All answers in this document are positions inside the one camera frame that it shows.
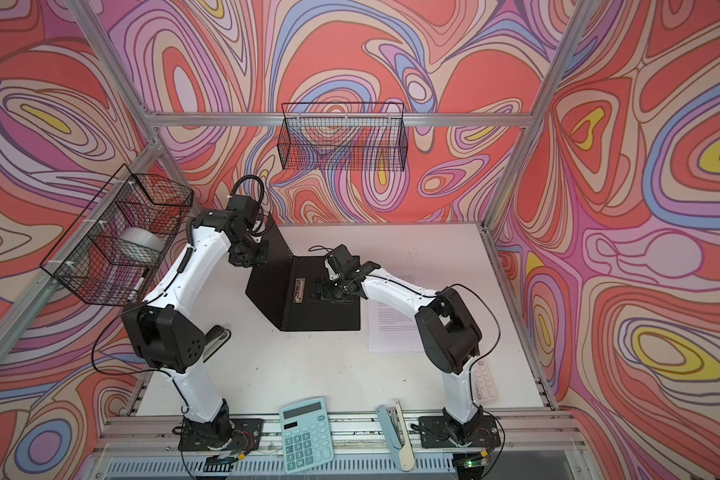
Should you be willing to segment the teal clip folder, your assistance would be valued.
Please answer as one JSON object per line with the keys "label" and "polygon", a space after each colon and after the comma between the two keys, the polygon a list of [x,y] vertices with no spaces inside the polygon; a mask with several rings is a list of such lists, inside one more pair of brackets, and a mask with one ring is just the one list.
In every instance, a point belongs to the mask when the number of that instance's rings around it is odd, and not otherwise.
{"label": "teal clip folder", "polygon": [[292,253],[272,220],[262,240],[268,240],[264,265],[253,267],[246,296],[264,317],[284,332],[352,332],[361,329],[361,307],[356,297],[333,302],[315,301],[315,283],[328,279],[322,256]]}

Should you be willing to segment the white printed paper sheets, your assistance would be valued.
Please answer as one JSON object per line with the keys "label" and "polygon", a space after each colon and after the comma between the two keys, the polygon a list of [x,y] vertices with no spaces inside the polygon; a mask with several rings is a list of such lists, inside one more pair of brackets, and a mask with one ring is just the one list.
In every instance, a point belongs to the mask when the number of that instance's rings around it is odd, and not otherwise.
{"label": "white printed paper sheets", "polygon": [[371,353],[423,353],[415,315],[436,292],[395,277],[386,270],[362,282],[368,300],[368,348]]}

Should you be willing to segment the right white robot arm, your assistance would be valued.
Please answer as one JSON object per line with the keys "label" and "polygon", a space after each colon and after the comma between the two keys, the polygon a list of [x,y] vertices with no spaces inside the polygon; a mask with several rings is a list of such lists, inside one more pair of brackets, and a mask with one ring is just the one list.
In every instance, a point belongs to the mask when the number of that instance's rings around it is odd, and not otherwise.
{"label": "right white robot arm", "polygon": [[385,304],[415,322],[424,353],[442,372],[444,414],[466,425],[478,416],[470,368],[479,355],[482,332],[460,294],[452,287],[425,289],[400,279],[375,262],[362,265],[324,259],[322,293],[329,300],[358,297]]}

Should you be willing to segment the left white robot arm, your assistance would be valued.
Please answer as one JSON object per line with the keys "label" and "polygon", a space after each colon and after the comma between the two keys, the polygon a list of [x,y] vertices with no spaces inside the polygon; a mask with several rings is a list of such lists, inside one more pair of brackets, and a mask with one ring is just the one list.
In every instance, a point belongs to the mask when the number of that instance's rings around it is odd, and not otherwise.
{"label": "left white robot arm", "polygon": [[136,355],[167,375],[184,403],[180,434],[189,447],[221,450],[234,435],[228,404],[203,359],[207,344],[222,337],[225,329],[215,326],[203,332],[192,321],[193,305],[224,256],[243,268],[265,261],[260,230],[266,222],[258,213],[240,210],[206,210],[189,219],[181,257],[142,302],[128,304],[122,314]]}

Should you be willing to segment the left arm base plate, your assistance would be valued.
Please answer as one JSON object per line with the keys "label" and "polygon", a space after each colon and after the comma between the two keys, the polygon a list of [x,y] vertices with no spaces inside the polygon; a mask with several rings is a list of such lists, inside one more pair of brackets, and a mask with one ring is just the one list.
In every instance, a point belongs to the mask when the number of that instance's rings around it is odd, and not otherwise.
{"label": "left arm base plate", "polygon": [[200,424],[187,419],[175,426],[182,452],[250,453],[258,449],[264,426],[262,418],[231,418],[227,424]]}

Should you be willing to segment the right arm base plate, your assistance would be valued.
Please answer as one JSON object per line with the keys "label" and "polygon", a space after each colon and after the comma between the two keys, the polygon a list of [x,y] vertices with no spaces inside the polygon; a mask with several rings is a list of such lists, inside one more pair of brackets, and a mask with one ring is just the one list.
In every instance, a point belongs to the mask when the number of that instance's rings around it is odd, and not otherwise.
{"label": "right arm base plate", "polygon": [[425,449],[481,447],[491,452],[502,445],[496,418],[482,410],[466,423],[459,423],[443,412],[420,416],[416,425],[421,446]]}

